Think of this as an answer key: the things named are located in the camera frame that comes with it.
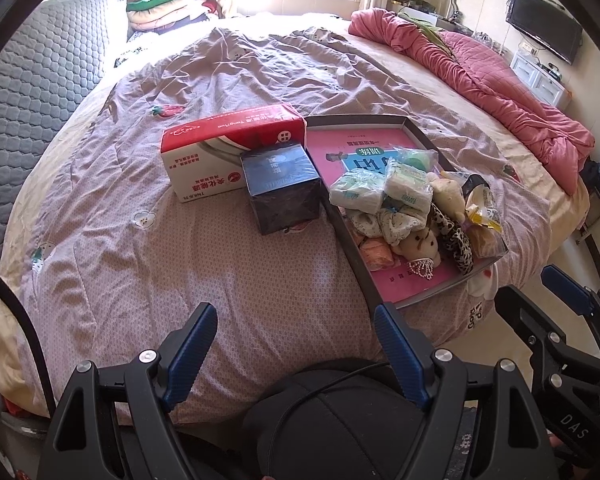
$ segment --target power outlet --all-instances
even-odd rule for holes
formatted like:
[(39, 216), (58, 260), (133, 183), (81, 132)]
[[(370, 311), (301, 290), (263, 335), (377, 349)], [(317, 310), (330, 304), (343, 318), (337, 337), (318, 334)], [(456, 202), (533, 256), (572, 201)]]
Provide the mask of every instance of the power outlet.
[(538, 55), (538, 49), (536, 49), (536, 47), (534, 47), (531, 43), (529, 43), (528, 41), (522, 41), (518, 47), (520, 48), (520, 50), (524, 50), (526, 53), (528, 53), (530, 56), (537, 56)]

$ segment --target red and white box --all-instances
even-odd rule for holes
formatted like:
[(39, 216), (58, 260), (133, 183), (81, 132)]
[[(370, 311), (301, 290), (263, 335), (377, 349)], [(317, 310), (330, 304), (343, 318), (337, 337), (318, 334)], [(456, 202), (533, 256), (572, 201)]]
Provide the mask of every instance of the red and white box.
[(160, 154), (181, 202), (246, 185), (240, 154), (295, 140), (304, 146), (306, 123), (290, 105), (237, 110), (165, 130)]

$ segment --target green oval label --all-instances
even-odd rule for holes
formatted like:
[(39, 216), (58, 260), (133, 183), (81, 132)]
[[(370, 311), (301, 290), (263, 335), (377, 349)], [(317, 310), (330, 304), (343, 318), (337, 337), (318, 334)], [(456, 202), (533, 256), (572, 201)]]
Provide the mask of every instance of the green oval label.
[(384, 150), (377, 146), (369, 146), (368, 148), (358, 148), (356, 153), (361, 156), (382, 155)]

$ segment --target tv screen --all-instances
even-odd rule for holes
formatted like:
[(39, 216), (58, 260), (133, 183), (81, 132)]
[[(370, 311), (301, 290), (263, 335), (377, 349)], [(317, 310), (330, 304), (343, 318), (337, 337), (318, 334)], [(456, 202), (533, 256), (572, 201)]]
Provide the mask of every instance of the tv screen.
[(558, 7), (545, 0), (511, 0), (507, 21), (559, 58), (573, 63), (582, 27)]

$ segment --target patterned cushion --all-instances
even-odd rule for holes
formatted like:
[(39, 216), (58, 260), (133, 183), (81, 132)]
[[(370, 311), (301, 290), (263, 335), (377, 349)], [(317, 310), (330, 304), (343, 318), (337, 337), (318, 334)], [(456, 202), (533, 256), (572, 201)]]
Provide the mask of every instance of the patterned cushion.
[(0, 254), (22, 183), (126, 41), (126, 0), (43, 2), (0, 53)]

